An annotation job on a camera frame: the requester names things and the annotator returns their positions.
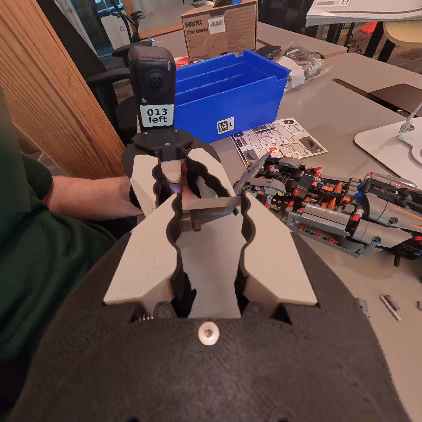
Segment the clear plastic parts bag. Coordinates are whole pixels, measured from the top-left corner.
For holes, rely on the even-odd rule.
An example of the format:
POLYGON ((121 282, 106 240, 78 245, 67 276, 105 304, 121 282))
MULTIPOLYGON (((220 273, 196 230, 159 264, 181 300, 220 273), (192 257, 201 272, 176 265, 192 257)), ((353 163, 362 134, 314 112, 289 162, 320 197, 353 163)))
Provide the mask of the clear plastic parts bag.
POLYGON ((302 86, 319 76, 326 74, 331 65, 327 63, 324 55, 311 51, 297 42, 292 42, 285 48, 268 46, 269 52, 264 56, 275 63, 290 69, 284 91, 302 86))

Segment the white bar grey lego piece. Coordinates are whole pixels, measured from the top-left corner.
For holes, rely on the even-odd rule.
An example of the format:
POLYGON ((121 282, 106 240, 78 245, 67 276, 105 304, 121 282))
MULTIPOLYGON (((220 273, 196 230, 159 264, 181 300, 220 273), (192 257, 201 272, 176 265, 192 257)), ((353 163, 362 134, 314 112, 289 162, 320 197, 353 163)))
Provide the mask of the white bar grey lego piece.
POLYGON ((381 295, 379 297, 379 299, 384 304, 384 306, 388 309, 388 311, 390 312, 390 314, 392 314, 393 318, 396 321, 401 322, 402 319, 401 319, 401 317, 398 314, 398 311, 400 309, 400 307, 398 306, 398 303, 396 303, 393 300, 393 298, 390 295, 387 295, 387 294, 381 295))

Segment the brown cardboard box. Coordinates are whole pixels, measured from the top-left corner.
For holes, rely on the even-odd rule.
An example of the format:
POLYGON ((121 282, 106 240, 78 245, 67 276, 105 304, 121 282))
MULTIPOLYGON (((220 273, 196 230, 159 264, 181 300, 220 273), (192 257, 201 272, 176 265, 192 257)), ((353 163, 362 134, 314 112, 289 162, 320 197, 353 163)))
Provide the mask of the brown cardboard box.
POLYGON ((256 0, 193 8, 181 15, 190 62, 256 49, 256 0))

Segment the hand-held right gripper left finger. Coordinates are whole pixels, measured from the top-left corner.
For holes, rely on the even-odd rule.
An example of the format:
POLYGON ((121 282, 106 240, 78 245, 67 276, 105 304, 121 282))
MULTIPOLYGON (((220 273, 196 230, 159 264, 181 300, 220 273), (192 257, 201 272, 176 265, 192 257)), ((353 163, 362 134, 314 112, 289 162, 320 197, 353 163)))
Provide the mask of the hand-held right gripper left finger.
POLYGON ((183 297, 182 195, 173 194, 133 231, 104 296, 106 305, 139 303, 153 312, 161 301, 183 297))

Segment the person's left hand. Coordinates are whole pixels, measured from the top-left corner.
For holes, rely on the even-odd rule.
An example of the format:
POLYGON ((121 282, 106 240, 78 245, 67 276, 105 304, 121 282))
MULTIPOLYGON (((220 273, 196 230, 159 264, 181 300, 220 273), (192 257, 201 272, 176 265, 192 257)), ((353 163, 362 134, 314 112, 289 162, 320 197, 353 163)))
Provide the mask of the person's left hand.
POLYGON ((187 201, 187 200, 199 199, 198 196, 196 196, 191 190, 191 188, 188 186, 187 171, 188 171, 187 166, 186 166, 186 163, 184 162, 181 166, 181 181, 180 181, 182 200, 187 201))

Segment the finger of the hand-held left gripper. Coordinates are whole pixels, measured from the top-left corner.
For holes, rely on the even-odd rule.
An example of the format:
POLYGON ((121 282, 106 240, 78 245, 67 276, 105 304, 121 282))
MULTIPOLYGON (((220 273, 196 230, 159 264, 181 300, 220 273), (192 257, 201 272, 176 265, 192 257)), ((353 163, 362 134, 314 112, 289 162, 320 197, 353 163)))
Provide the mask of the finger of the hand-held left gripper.
POLYGON ((135 155, 130 182, 145 217, 172 195, 161 162, 155 156, 135 155))
POLYGON ((223 165, 203 148, 188 153, 186 167, 193 183, 203 181, 198 185, 202 198, 211 198, 211 190, 219 198, 236 196, 223 165))

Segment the grey black lego car model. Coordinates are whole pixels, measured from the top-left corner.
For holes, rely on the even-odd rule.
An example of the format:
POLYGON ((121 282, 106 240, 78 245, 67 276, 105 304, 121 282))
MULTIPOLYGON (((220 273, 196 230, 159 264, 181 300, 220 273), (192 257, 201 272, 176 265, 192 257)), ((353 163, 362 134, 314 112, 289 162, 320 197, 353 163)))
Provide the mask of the grey black lego car model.
POLYGON ((376 172, 349 179, 322 172, 267 153, 233 189, 250 193, 291 231, 350 256, 389 250, 395 267, 401 258, 421 257, 421 189, 414 182, 376 172))

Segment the white lego sticker sheet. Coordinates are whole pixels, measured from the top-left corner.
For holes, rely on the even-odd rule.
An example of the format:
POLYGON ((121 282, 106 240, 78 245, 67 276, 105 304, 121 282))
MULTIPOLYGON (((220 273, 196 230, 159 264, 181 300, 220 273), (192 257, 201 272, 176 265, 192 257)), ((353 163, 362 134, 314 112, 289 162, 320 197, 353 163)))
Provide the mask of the white lego sticker sheet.
POLYGON ((231 139, 246 167, 269 152, 273 158, 300 160, 328 152, 293 118, 241 131, 231 135, 231 139))

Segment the grey lego panel assembly red pins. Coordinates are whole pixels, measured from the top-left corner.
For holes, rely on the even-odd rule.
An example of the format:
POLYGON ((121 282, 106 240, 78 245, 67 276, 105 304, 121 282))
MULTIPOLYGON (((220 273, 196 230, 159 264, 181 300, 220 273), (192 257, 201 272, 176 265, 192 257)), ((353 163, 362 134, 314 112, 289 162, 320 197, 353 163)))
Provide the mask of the grey lego panel assembly red pins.
POLYGON ((240 204, 240 196, 182 200, 182 231, 198 232, 204 224, 229 214, 237 215, 240 204))

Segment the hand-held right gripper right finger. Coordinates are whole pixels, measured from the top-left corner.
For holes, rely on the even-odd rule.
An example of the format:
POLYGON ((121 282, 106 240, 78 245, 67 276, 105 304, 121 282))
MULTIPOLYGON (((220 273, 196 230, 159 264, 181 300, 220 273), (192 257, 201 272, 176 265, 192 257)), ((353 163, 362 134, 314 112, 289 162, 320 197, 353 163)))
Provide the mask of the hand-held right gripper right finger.
POLYGON ((240 313, 252 302, 261 304, 264 314, 276 314, 281 304, 315 306, 292 232, 251 193, 240 199, 245 245, 234 283, 240 313))

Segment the blue plastic bin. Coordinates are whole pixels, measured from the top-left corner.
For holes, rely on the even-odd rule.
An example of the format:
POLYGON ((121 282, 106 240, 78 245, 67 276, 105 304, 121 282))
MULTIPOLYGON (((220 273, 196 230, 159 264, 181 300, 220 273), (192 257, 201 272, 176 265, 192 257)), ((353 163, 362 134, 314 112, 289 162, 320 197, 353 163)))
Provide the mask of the blue plastic bin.
POLYGON ((174 128, 210 143, 276 120, 291 70, 255 52, 176 71, 174 128))

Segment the open lego instruction booklet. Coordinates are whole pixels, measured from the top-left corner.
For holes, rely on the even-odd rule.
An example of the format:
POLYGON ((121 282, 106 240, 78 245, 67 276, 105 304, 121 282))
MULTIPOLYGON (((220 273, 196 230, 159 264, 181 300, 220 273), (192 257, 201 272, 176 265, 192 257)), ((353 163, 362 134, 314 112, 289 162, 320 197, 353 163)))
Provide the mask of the open lego instruction booklet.
POLYGON ((420 0, 316 0, 306 26, 422 19, 420 0))

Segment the white recycling bin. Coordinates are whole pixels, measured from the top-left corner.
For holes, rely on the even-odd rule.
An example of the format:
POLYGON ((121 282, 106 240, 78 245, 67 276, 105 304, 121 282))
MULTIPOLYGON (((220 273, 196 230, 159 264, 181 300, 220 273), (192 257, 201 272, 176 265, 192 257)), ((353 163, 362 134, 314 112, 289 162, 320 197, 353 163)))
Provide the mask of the white recycling bin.
POLYGON ((104 15, 100 21, 114 50, 131 43, 124 20, 119 15, 104 15))

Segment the white book stand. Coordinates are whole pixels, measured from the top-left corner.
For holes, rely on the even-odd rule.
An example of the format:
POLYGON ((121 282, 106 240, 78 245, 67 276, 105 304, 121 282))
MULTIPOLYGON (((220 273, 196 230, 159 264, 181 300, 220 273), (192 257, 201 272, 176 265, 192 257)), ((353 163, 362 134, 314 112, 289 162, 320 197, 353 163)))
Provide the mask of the white book stand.
MULTIPOLYGON (((366 56, 373 56, 376 50, 375 41, 380 40, 382 34, 386 35, 387 40, 378 56, 379 61, 387 62, 396 45, 421 47, 420 20, 379 22, 367 46, 366 56)), ((399 177, 421 187, 421 88, 401 82, 368 93, 367 96, 380 105, 392 106, 394 111, 401 109, 409 112, 409 116, 403 122, 357 134, 356 145, 399 177)))

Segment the person's green shirt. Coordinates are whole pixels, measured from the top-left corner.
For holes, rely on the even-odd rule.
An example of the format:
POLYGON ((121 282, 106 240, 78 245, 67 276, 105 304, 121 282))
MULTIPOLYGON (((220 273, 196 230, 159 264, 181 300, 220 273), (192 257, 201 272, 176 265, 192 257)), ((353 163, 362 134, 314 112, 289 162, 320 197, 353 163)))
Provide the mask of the person's green shirt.
POLYGON ((51 212, 50 171, 24 154, 15 162, 26 182, 1 155, 1 363, 33 355, 62 301, 116 242, 100 225, 51 212))

